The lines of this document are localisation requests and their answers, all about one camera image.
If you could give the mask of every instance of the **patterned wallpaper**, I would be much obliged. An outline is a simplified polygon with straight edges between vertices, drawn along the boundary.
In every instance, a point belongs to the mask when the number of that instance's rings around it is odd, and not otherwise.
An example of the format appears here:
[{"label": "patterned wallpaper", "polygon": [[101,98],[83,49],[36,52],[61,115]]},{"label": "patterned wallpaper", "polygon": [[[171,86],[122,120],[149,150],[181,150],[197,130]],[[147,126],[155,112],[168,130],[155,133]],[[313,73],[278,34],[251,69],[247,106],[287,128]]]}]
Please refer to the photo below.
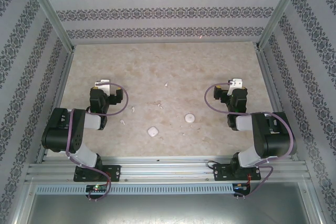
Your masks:
[{"label": "patterned wallpaper", "polygon": [[291,0],[264,48],[328,223],[336,223],[335,0]]},{"label": "patterned wallpaper", "polygon": [[74,44],[257,42],[279,0],[50,0]]},{"label": "patterned wallpaper", "polygon": [[34,163],[68,53],[37,0],[0,0],[0,223]]}]

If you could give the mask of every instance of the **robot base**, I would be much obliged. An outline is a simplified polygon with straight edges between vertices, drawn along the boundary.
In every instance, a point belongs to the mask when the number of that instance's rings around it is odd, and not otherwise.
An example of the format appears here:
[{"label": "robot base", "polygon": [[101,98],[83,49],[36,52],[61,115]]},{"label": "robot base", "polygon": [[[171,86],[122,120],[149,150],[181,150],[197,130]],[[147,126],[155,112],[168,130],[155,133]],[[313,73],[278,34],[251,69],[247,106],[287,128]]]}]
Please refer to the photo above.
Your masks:
[{"label": "robot base", "polygon": [[231,159],[230,164],[214,164],[215,181],[237,180],[261,180],[260,170],[256,167],[243,168],[239,165],[238,153]]},{"label": "robot base", "polygon": [[[101,157],[97,154],[95,168],[108,174],[110,176],[111,182],[119,182],[121,170],[120,165],[103,165]],[[76,166],[74,182],[107,182],[107,178],[101,173]]]}]

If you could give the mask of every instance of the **white joint bracket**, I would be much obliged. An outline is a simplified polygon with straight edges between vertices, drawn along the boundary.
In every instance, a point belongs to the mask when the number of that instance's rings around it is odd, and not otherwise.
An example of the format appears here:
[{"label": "white joint bracket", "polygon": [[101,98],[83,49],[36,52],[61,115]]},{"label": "white joint bracket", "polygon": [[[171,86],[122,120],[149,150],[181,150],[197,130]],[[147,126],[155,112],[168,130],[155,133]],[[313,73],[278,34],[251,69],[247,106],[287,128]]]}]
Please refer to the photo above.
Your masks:
[{"label": "white joint bracket", "polygon": [[104,83],[104,82],[110,82],[110,80],[96,81],[94,86],[97,87],[98,89],[101,89],[102,91],[104,91],[105,94],[107,94],[107,96],[109,96],[110,95],[110,85],[109,84],[97,86],[97,84]]},{"label": "white joint bracket", "polygon": [[232,91],[235,89],[241,89],[243,88],[243,80],[242,79],[232,79],[229,80],[229,82],[231,83],[229,86],[229,91],[227,92],[227,95],[232,95]]}]

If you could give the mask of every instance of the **robotic arm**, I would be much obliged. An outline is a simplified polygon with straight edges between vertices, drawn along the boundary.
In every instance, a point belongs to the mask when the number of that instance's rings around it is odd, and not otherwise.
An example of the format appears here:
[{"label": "robotic arm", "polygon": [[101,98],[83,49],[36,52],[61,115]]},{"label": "robotic arm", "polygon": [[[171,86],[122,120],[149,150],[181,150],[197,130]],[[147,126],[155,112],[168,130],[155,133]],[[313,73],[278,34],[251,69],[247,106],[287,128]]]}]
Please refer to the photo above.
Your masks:
[{"label": "robotic arm", "polygon": [[[92,152],[83,142],[83,131],[86,129],[103,130],[106,122],[106,113],[111,104],[116,105],[123,100],[123,90],[118,89],[116,95],[110,94],[110,85],[93,87],[90,91],[90,106],[87,111],[74,109],[69,153],[70,157],[81,165],[93,167],[97,170],[111,172],[111,166],[104,166],[100,156]],[[64,152],[67,148],[70,125],[70,112],[67,109],[55,108],[42,135],[42,146],[53,152]],[[119,181],[119,176],[111,176],[112,181]],[[106,178],[93,170],[77,166],[74,175],[75,182],[106,181]]]},{"label": "robotic arm", "polygon": [[[246,113],[247,89],[243,87],[242,79],[229,80],[229,90],[220,86],[214,88],[214,99],[225,103],[229,112]],[[289,125],[284,112],[273,114],[283,119]],[[254,145],[249,149],[234,154],[230,164],[214,165],[215,180],[260,180],[256,164],[268,158],[281,157],[290,147],[290,137],[285,126],[272,115],[258,112],[247,115],[228,114],[227,123],[234,131],[253,131]],[[290,155],[296,152],[294,145]]]}]

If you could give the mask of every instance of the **marble surface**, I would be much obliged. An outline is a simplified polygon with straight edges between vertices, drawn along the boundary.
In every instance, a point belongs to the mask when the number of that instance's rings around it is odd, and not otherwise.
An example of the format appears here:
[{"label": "marble surface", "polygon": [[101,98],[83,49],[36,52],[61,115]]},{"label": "marble surface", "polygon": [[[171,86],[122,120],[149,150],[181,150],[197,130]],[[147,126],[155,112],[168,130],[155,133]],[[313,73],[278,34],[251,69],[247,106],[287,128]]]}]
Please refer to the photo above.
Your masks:
[{"label": "marble surface", "polygon": [[[253,144],[252,132],[232,131],[226,115],[204,102],[210,85],[231,78],[243,79],[248,112],[271,111],[251,42],[79,45],[61,107],[85,109],[94,82],[110,79],[126,88],[129,106],[109,117],[103,131],[85,130],[83,141],[92,151],[101,156],[232,155]],[[212,95],[210,104],[226,110]],[[192,124],[184,120],[188,113],[196,117]],[[152,126],[159,130],[156,137],[147,133]]]}]

